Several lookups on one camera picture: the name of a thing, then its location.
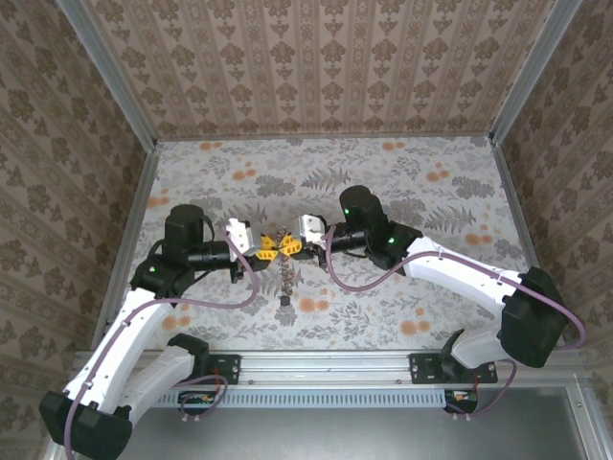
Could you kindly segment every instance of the floral tablecloth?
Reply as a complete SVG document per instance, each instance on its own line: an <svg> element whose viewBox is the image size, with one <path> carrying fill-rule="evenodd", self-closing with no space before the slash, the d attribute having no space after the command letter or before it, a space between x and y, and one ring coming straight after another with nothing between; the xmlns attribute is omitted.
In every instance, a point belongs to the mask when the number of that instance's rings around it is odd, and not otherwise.
<svg viewBox="0 0 613 460"><path fill-rule="evenodd" d="M343 220L338 202L362 184L379 196L390 219L421 229L470 257L524 270L511 211L485 137L345 138L172 142L161 153L132 269L164 235L170 208L201 206L215 225L249 219L255 233L278 240L301 214ZM382 272L370 262L334 256L349 284ZM449 334L492 316L463 297L394 275L354 294L336 286L315 261L278 257L260 272L261 292L242 310L179 305L149 342L162 348L179 332L223 350L389 350L441 347ZM191 287L186 298L236 303L248 277L230 284L227 271ZM281 304L283 293L291 303Z"/></svg>

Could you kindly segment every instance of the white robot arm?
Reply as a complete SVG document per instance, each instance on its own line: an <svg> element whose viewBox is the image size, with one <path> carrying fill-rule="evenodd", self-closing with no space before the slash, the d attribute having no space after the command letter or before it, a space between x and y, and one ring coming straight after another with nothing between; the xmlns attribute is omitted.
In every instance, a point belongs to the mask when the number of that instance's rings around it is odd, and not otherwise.
<svg viewBox="0 0 613 460"><path fill-rule="evenodd" d="M444 371L450 380L479 366L513 358L531 367L542 367L567 324L565 315L526 295L508 282L522 285L562 304L551 277L532 267L527 273L482 264L447 249L425 237L421 231L388 220L379 199L364 186L353 186L340 196L345 222L337 223L333 234L321 217L299 217L297 233L311 257L326 266L326 256L363 248L365 257L379 268L408 269L420 278L448 288L474 301L494 316L494 322L474 331L458 331L443 347ZM431 255L421 257L423 253ZM347 290L359 291L334 281Z"/></svg>
<svg viewBox="0 0 613 460"><path fill-rule="evenodd" d="M71 424L72 449L90 458L109 460L121 454L132 428L170 388L207 374L208 344L179 334L155 361L128 381L148 340L174 309L170 303L157 302L143 309L144 304L180 298L198 281L196 272L229 269L233 283L242 278L244 266L228 243L203 241L205 222L210 224L197 206L172 209L165 238L137 267L130 282L132 290L101 344L61 394L49 391L44 396L39 411L57 444L64 444L69 410L82 388L86 391ZM248 222L231 218L225 230L243 256L251 256L258 249ZM156 254L160 245L162 252ZM90 377L96 365L98 370Z"/></svg>

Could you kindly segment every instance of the black cable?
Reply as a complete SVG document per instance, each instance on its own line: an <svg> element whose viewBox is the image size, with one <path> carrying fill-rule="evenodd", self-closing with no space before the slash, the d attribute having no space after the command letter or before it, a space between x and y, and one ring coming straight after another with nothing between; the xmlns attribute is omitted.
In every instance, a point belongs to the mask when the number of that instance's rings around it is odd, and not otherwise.
<svg viewBox="0 0 613 460"><path fill-rule="evenodd" d="M369 232L368 230L364 231L364 240L366 241L366 250L368 252L370 252L371 254L374 254L373 249L371 248L371 240L369 238Z"/></svg>
<svg viewBox="0 0 613 460"><path fill-rule="evenodd" d="M343 254L345 254L346 256L355 257L356 259L368 259L368 256L366 254L355 254L349 251L343 251Z"/></svg>
<svg viewBox="0 0 613 460"><path fill-rule="evenodd" d="M212 242L215 239L215 228L213 228L213 223L211 222L211 219L206 215L202 216L202 220L204 220L204 223L206 223L209 227L209 230L211 230L211 239L207 242Z"/></svg>
<svg viewBox="0 0 613 460"><path fill-rule="evenodd" d="M156 241L153 246L151 247L151 249L149 250L149 254L147 255L148 259L150 259L151 257L153 257L153 255L155 254L155 251L157 251L157 248L160 247L162 245L162 243L164 242L164 240L158 240Z"/></svg>
<svg viewBox="0 0 613 460"><path fill-rule="evenodd" d="M204 278L205 276L210 275L211 273L213 273L212 270L207 270L204 273L202 273L200 276L198 276L195 280L193 280L193 283L196 284L198 281L200 281L202 278Z"/></svg>

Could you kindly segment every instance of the metal frame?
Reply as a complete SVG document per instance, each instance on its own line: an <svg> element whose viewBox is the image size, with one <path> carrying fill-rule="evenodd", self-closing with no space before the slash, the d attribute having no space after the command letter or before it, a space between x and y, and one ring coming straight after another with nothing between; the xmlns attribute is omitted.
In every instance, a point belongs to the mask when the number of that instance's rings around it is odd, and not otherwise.
<svg viewBox="0 0 613 460"><path fill-rule="evenodd" d="M260 395L291 393L300 395L338 394L385 394L391 392L407 395L411 390L417 394L431 393L432 390L465 388L466 385L413 384L408 356L413 351L350 351L350 352L212 352L212 355L241 355L240 381L231 389L237 395ZM161 352L147 351L136 363L136 374L154 361ZM73 372L81 369L92 352L78 352L73 363ZM511 366L501 362L497 365L499 381L488 385L500 388L511 374ZM519 366L513 382L514 388L566 388L573 407L579 435L589 460L611 458L610 441L603 428L604 422L599 410L595 410L596 399L590 388L586 388L589 376L577 352L553 353L542 369ZM182 390L201 390L207 385L194 385ZM257 398L251 398L242 407L261 407ZM174 407L173 404L158 404L160 407ZM367 403L358 404L369 407ZM45 459L57 460L63 457L63 448L51 443Z"/></svg>
<svg viewBox="0 0 613 460"><path fill-rule="evenodd" d="M482 137L488 136L487 131L430 131L430 132L322 132L322 133L301 133L301 134L253 134L247 136L234 135L223 136L214 134L212 136L179 136L179 137L160 137L159 143L169 142L203 142L203 141L274 141L285 139L381 139L381 138L393 138L393 139L405 139L407 137Z"/></svg>
<svg viewBox="0 0 613 460"><path fill-rule="evenodd" d="M536 251L534 250L532 238L530 237L528 224L526 223L526 220L524 219L524 213L521 210L519 197L517 196L517 192L515 191L515 187L513 186L511 173L509 172L509 167L507 166L505 155L502 152L502 147L500 146L500 143L496 140L490 140L490 143L491 152L494 155L496 167L498 168L498 172L500 173L500 180L502 182L503 188L505 189L505 194L507 195L507 201L509 202L509 208L511 209L511 217L513 219L513 223L515 224L517 236L519 237L519 241L521 242L521 247L524 251L524 257L526 258L526 262L530 266L540 266L538 263L538 257L536 257Z"/></svg>
<svg viewBox="0 0 613 460"><path fill-rule="evenodd" d="M158 152L153 152L145 157L145 164L141 171L130 214L125 223L122 242L117 252L117 259L115 260L104 301L102 302L98 324L92 339L92 349L95 349L102 341L106 326L114 319L114 309L122 304L127 286L127 277L130 272L132 259L134 258L138 236L141 233L141 225L143 225L143 219L145 218L145 211L147 210L147 203L155 175L157 174L159 161L160 154Z"/></svg>
<svg viewBox="0 0 613 460"><path fill-rule="evenodd" d="M124 78L116 59L111 55L101 38L96 24L87 11L84 2L75 0L57 0L71 26L77 33L87 54L100 72L106 86L130 123L134 134L147 153L155 149L157 133L147 115L132 93L130 85Z"/></svg>
<svg viewBox="0 0 613 460"><path fill-rule="evenodd" d="M180 408L181 395L184 389L171 390L166 393L153 407L156 409ZM209 406L202 402L185 403L186 408L202 408ZM260 388L228 389L219 408L246 409L319 409L319 408L417 408L446 406L444 390L421 390L409 388L370 389L282 389L264 390Z"/></svg>
<svg viewBox="0 0 613 460"><path fill-rule="evenodd" d="M528 100L580 5L581 0L558 0L554 3L489 131L499 142L502 142L511 130L515 118Z"/></svg>

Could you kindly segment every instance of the patterned wall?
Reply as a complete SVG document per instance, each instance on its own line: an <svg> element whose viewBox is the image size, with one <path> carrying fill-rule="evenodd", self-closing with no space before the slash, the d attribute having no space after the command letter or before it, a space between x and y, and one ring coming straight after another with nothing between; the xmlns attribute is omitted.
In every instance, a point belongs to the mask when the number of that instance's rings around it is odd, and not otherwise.
<svg viewBox="0 0 613 460"><path fill-rule="evenodd" d="M86 349L144 153L54 1L0 2L0 458Z"/></svg>
<svg viewBox="0 0 613 460"><path fill-rule="evenodd" d="M486 132L554 0L85 0L162 138Z"/></svg>
<svg viewBox="0 0 613 460"><path fill-rule="evenodd" d="M587 325L613 427L613 2L583 2L504 152L539 260Z"/></svg>

